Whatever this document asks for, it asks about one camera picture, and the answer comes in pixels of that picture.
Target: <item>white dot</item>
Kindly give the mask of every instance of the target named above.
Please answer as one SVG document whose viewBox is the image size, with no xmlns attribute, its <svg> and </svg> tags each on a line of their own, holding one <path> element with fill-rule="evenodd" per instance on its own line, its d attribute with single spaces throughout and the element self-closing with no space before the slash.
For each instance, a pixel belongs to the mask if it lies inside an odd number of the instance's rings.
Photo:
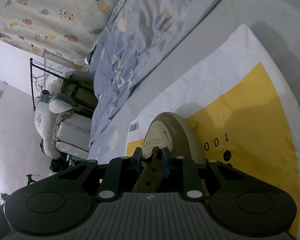
<svg viewBox="0 0 300 240">
<path fill-rule="evenodd" d="M 104 190 L 99 193 L 99 197 L 101 198 L 112 198 L 114 196 L 114 192 L 111 190 Z"/>
<path fill-rule="evenodd" d="M 190 190 L 187 192 L 187 196 L 190 198 L 199 198 L 202 197 L 202 192 L 199 190 Z"/>
<path fill-rule="evenodd" d="M 125 32 L 127 29 L 128 20 L 126 18 L 121 18 L 118 22 L 118 29 L 121 32 Z"/>
</svg>

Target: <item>pineapple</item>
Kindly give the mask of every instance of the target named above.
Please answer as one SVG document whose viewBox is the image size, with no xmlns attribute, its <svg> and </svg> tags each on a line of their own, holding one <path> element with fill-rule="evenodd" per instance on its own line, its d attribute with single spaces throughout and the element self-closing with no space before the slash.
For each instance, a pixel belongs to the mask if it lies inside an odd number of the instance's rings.
<svg viewBox="0 0 300 240">
<path fill-rule="evenodd" d="M 103 29 L 94 29 L 91 31 L 88 31 L 90 34 L 94 34 L 94 35 L 98 35 L 100 33 L 102 33 Z"/>
<path fill-rule="evenodd" d="M 45 36 L 44 39 L 45 40 L 49 39 L 49 40 L 53 40 L 54 41 L 56 39 L 56 36 L 53 35 L 53 34 L 49 34 L 48 36 Z"/>
<path fill-rule="evenodd" d="M 47 9 L 42 9 L 41 12 L 39 12 L 41 15 L 48 15 L 49 11 Z"/>
<path fill-rule="evenodd" d="M 36 41 L 39 41 L 40 38 L 41 38 L 41 34 L 40 34 L 40 33 L 35 33 L 34 39 L 35 39 Z"/>
<path fill-rule="evenodd" d="M 80 65 L 77 65 L 77 64 L 73 64 L 73 68 L 74 68 L 75 70 L 81 70 L 83 67 L 80 66 Z"/>
<path fill-rule="evenodd" d="M 74 20 L 74 16 L 71 12 L 62 12 L 62 8 L 60 8 L 60 13 L 58 15 L 61 15 L 61 18 L 64 17 L 65 19 L 69 20 L 69 21 L 73 21 Z"/>
<path fill-rule="evenodd" d="M 9 41 L 9 39 L 2 37 L 1 35 L 0 35 L 0 39 L 1 39 L 1 41 L 6 42 L 6 43 L 8 43 L 8 41 Z"/>
<path fill-rule="evenodd" d="M 33 44 L 31 44 L 31 47 L 32 47 L 32 53 L 35 54 L 35 55 L 39 55 L 39 48 L 37 46 L 34 46 Z"/>
<path fill-rule="evenodd" d="M 12 1 L 11 1 L 11 0 L 8 0 L 8 1 L 5 3 L 5 6 L 11 5 L 11 4 L 12 4 Z"/>
<path fill-rule="evenodd" d="M 24 22 L 26 25 L 32 24 L 32 21 L 30 19 L 23 19 L 22 22 Z"/>
<path fill-rule="evenodd" d="M 73 36 L 73 35 L 64 35 L 65 38 L 68 39 L 68 41 L 72 41 L 72 42 L 77 42 L 78 41 L 78 38 L 76 36 Z"/>
<path fill-rule="evenodd" d="M 18 4 L 22 4 L 24 6 L 28 5 L 28 0 L 18 0 Z"/>
<path fill-rule="evenodd" d="M 110 7 L 109 5 L 107 5 L 107 3 L 105 2 L 105 0 L 96 0 L 97 6 L 100 9 L 100 11 L 102 11 L 104 14 L 107 14 L 110 12 Z"/>
</svg>

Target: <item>white plush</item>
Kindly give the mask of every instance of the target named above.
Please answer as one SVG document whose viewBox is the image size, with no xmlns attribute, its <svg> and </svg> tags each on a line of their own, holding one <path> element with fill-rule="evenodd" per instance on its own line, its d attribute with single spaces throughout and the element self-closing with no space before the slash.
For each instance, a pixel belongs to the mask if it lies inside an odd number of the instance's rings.
<svg viewBox="0 0 300 240">
<path fill-rule="evenodd" d="M 72 109 L 73 107 L 70 104 L 68 104 L 62 100 L 56 99 L 49 103 L 49 108 L 50 108 L 51 112 L 58 114 L 58 113 L 68 111 L 68 110 Z"/>
<path fill-rule="evenodd" d="M 49 105 L 39 102 L 35 109 L 34 123 L 38 133 L 43 138 L 43 148 L 47 156 L 53 159 L 60 157 L 60 153 L 52 146 L 52 135 L 57 114 L 50 111 Z"/>
<path fill-rule="evenodd" d="M 43 138 L 43 149 L 47 156 L 58 159 L 61 155 L 52 145 L 53 129 L 57 114 L 71 110 L 75 102 L 64 94 L 52 96 L 43 90 L 39 97 L 34 114 L 34 123 L 38 133 Z"/>
</svg>

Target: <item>barcode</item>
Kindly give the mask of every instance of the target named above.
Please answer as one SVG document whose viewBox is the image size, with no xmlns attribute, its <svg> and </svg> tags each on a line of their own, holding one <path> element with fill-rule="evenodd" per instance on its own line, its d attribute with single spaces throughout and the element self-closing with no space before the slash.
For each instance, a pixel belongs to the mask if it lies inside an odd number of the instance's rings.
<svg viewBox="0 0 300 240">
<path fill-rule="evenodd" d="M 135 122 L 134 124 L 130 125 L 129 132 L 138 130 L 138 128 L 139 128 L 139 121 L 137 121 L 137 122 Z"/>
</svg>

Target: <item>wall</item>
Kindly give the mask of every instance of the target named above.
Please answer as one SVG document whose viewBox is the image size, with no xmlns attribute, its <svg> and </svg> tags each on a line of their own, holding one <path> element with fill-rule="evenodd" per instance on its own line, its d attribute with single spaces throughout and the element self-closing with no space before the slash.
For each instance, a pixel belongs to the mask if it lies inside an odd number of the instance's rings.
<svg viewBox="0 0 300 240">
<path fill-rule="evenodd" d="M 43 58 L 0 41 L 0 80 L 31 94 L 29 58 L 43 63 Z"/>
<path fill-rule="evenodd" d="M 26 186 L 27 174 L 46 178 L 51 159 L 40 150 L 31 96 L 2 81 L 0 89 L 0 192 L 11 194 Z"/>
</svg>

